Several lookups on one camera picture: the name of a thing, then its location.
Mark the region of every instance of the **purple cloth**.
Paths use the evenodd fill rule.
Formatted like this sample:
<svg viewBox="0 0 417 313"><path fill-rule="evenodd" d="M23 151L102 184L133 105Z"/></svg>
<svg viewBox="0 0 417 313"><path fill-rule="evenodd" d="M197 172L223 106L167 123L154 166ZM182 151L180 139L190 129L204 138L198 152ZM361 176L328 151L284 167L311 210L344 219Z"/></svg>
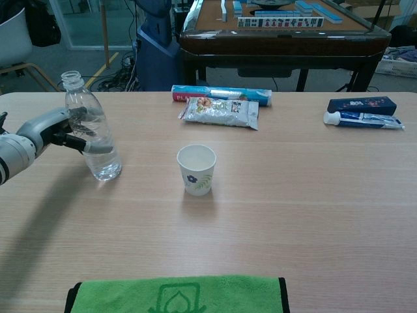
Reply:
<svg viewBox="0 0 417 313"><path fill-rule="evenodd" d="M417 62L417 50L411 50L411 51L407 51L404 52L400 55L398 55L398 57L408 61L408 62Z"/></svg>

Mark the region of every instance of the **mahjong table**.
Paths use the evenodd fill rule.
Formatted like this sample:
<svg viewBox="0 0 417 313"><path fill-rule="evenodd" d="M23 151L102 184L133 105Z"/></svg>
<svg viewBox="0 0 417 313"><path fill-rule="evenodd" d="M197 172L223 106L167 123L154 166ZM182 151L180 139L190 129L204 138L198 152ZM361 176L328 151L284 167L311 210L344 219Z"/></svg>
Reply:
<svg viewBox="0 0 417 313"><path fill-rule="evenodd" d="M242 3L242 17L251 19L239 22L232 0L226 0L223 22L222 0L195 0L180 34L186 83L196 84L196 71L205 80L206 67L237 68L241 76L251 77L301 69L296 90L303 91L309 69L344 68L353 71L348 90L366 91L390 33L329 0L305 2L318 3L343 21L324 20L320 27L306 27L302 18L288 19L286 24L271 19L268 26L274 27L265 27L251 14L259 7ZM280 10L296 10L295 4ZM313 12L311 17L319 15Z"/></svg>

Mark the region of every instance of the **green towel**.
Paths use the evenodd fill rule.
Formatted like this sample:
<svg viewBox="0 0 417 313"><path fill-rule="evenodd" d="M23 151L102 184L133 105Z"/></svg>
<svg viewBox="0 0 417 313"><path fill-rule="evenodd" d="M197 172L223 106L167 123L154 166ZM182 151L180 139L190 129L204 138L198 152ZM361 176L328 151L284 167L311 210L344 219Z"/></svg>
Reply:
<svg viewBox="0 0 417 313"><path fill-rule="evenodd" d="M71 313L289 312L283 278L202 276L94 280L83 282L70 293L65 312Z"/></svg>

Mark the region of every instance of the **white chair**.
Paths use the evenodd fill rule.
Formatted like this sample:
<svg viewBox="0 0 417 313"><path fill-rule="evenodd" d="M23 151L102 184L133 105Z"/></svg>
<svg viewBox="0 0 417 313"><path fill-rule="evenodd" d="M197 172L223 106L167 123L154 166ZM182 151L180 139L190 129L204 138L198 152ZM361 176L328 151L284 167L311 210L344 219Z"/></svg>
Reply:
<svg viewBox="0 0 417 313"><path fill-rule="evenodd" d="M17 13L17 15L0 24L0 42L0 74L12 72L14 70L25 70L45 91L48 91L48 88L32 73L32 68L35 69L39 75L52 86L52 88L56 91L60 91L38 65L24 63L32 53L32 42L26 26L24 8Z"/></svg>

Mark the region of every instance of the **plastic bag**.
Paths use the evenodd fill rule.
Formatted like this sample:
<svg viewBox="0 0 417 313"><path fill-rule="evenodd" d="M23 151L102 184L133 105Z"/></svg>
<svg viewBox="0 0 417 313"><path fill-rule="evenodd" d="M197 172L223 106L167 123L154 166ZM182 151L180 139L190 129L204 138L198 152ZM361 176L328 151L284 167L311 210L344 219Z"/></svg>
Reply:
<svg viewBox="0 0 417 313"><path fill-rule="evenodd" d="M178 116L190 122L258 129L258 102L222 100L214 98L189 98L187 106Z"/></svg>

